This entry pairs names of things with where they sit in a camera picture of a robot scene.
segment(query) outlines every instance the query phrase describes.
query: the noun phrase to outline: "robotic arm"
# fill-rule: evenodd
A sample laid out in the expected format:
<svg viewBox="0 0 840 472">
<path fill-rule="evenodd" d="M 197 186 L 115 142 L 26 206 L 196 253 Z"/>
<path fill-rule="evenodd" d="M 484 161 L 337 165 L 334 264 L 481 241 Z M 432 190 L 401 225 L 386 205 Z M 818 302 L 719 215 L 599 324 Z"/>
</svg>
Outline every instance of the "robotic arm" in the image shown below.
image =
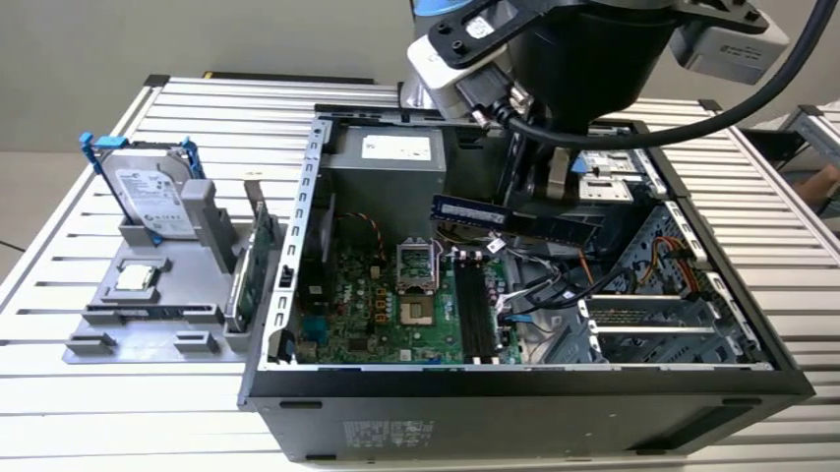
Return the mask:
<svg viewBox="0 0 840 472">
<path fill-rule="evenodd" d="M 409 57 L 448 118 L 496 120 L 549 147 L 659 147 L 720 131 L 767 105 L 798 75 L 837 4 L 818 1 L 788 61 L 747 101 L 650 135 L 589 137 L 587 130 L 638 100 L 668 45 L 688 69 L 748 84 L 784 52 L 784 33 L 746 0 L 477 0 L 432 27 Z M 529 123 L 521 111 L 532 97 L 543 111 Z"/>
</svg>

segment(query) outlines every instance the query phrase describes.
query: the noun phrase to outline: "motherboard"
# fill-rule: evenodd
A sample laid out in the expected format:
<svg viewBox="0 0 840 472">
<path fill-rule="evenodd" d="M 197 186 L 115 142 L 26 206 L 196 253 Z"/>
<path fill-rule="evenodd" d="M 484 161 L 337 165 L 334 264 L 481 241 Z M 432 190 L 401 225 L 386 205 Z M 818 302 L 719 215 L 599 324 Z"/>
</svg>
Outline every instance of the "motherboard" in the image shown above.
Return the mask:
<svg viewBox="0 0 840 472">
<path fill-rule="evenodd" d="M 382 263 L 368 252 L 353 248 L 340 251 L 333 303 L 325 316 L 304 317 L 298 362 L 464 364 L 465 340 L 469 346 L 472 333 L 465 332 L 471 326 L 463 324 L 460 309 L 469 302 L 468 305 L 487 307 L 479 317 L 492 331 L 499 361 L 519 363 L 516 332 L 497 326 L 495 301 L 507 289 L 503 262 L 487 260 L 481 264 L 483 293 L 477 296 L 485 299 L 465 300 L 461 295 L 460 300 L 464 291 L 457 286 L 455 257 L 435 255 L 428 270 L 420 270 L 424 255 L 415 250 L 403 267 L 404 275 L 407 270 L 413 272 L 412 278 L 419 278 L 419 272 L 435 273 L 440 284 L 429 292 L 408 292 L 399 288 L 396 256 L 392 253 Z"/>
</svg>

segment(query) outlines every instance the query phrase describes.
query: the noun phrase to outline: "blue drive bracket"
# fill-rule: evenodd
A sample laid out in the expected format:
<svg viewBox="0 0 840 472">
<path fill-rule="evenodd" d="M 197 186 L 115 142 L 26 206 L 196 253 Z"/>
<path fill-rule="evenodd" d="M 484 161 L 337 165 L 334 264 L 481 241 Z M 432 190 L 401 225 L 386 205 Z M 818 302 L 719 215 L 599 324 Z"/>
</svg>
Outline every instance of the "blue drive bracket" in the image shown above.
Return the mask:
<svg viewBox="0 0 840 472">
<path fill-rule="evenodd" d="M 103 172 L 103 163 L 101 162 L 101 159 L 98 157 L 99 148 L 119 149 L 122 146 L 125 146 L 125 143 L 129 140 L 121 137 L 110 137 L 113 138 L 113 140 L 110 142 L 109 141 L 105 142 L 106 147 L 101 147 L 101 142 L 103 141 L 103 138 L 99 138 L 99 140 L 94 144 L 94 134 L 91 132 L 85 132 L 82 136 L 79 137 L 79 145 L 82 146 L 82 152 L 85 153 L 85 156 L 89 159 L 89 162 L 91 162 L 91 166 L 94 167 L 94 172 L 97 172 L 97 175 L 102 176 L 103 180 L 106 181 L 106 185 L 109 186 L 109 190 L 111 190 L 111 194 L 115 196 L 117 204 L 119 205 L 122 214 L 126 217 L 126 221 L 129 222 L 129 224 L 137 224 L 137 222 L 131 218 L 131 214 L 129 213 L 127 208 L 122 204 L 122 200 L 117 197 L 115 186 L 111 183 L 111 180 L 109 180 L 109 176 L 106 175 L 106 172 Z"/>
</svg>

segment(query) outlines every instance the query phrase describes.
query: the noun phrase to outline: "label sticker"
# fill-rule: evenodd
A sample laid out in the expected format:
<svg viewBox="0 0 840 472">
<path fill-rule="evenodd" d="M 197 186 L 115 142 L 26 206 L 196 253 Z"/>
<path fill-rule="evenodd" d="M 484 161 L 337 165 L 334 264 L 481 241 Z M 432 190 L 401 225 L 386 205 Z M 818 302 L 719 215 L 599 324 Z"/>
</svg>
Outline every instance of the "label sticker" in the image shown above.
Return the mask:
<svg viewBox="0 0 840 472">
<path fill-rule="evenodd" d="M 115 174 L 143 225 L 165 238 L 194 238 L 193 223 L 170 176 L 158 170 L 137 169 L 119 169 Z"/>
<path fill-rule="evenodd" d="M 493 34 L 493 32 L 496 31 L 495 27 L 491 26 L 491 23 L 488 23 L 488 20 L 485 20 L 483 17 L 476 17 L 473 20 L 471 20 L 467 30 L 468 34 L 476 39 L 491 36 L 491 34 Z"/>
<path fill-rule="evenodd" d="M 427 447 L 433 430 L 433 421 L 344 422 L 348 447 Z"/>
<path fill-rule="evenodd" d="M 362 159 L 432 160 L 432 139 L 427 136 L 366 136 Z"/>
<path fill-rule="evenodd" d="M 492 243 L 488 245 L 488 249 L 491 250 L 492 253 L 497 253 L 499 251 L 501 251 L 504 249 L 504 247 L 507 246 L 504 240 L 501 238 L 496 238 Z"/>
</svg>

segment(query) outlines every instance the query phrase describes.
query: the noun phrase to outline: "black cable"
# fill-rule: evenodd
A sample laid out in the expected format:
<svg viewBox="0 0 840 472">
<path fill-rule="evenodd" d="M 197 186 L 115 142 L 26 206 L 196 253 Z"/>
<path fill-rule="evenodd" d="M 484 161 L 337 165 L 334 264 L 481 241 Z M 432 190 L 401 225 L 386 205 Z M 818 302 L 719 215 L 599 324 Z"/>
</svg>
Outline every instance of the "black cable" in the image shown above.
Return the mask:
<svg viewBox="0 0 840 472">
<path fill-rule="evenodd" d="M 497 120 L 505 128 L 521 133 L 525 137 L 540 143 L 559 148 L 573 148 L 579 150 L 659 148 L 703 138 L 735 126 L 746 118 L 752 116 L 752 114 L 764 108 L 788 88 L 823 36 L 835 7 L 838 6 L 838 1 L 839 0 L 818 0 L 814 10 L 811 11 L 808 22 L 802 31 L 798 45 L 774 78 L 768 81 L 762 90 L 736 105 L 735 108 L 708 120 L 644 135 L 607 137 L 555 133 L 549 130 L 536 128 L 513 112 L 509 105 L 504 105 L 499 108 L 496 113 Z"/>
<path fill-rule="evenodd" d="M 0 246 L 6 246 L 10 249 L 14 249 L 15 251 L 25 253 L 27 251 L 27 249 L 22 248 L 21 246 L 13 244 L 13 243 L 7 243 L 6 241 L 0 240 Z"/>
<path fill-rule="evenodd" d="M 512 314 L 505 314 L 507 317 L 515 317 L 515 316 L 520 316 L 520 315 L 529 315 L 532 313 L 535 313 L 539 310 L 563 310 L 565 308 L 573 307 L 577 302 L 580 300 L 583 300 L 585 297 L 588 297 L 589 295 L 599 293 L 601 290 L 604 290 L 604 287 L 607 287 L 607 285 L 610 285 L 610 283 L 619 278 L 620 275 L 628 275 L 630 277 L 635 277 L 636 276 L 636 272 L 627 267 L 616 267 L 614 269 L 612 272 L 610 272 L 607 274 L 607 276 L 604 276 L 604 278 L 601 278 L 597 282 L 595 282 L 589 287 L 587 287 L 583 291 L 580 291 L 579 293 L 576 293 L 571 298 L 568 298 L 567 300 L 563 300 L 560 302 L 555 302 L 555 303 L 539 303 L 535 304 L 535 306 L 532 308 L 529 308 L 528 310 L 519 312 L 519 313 L 512 313 Z"/>
</svg>

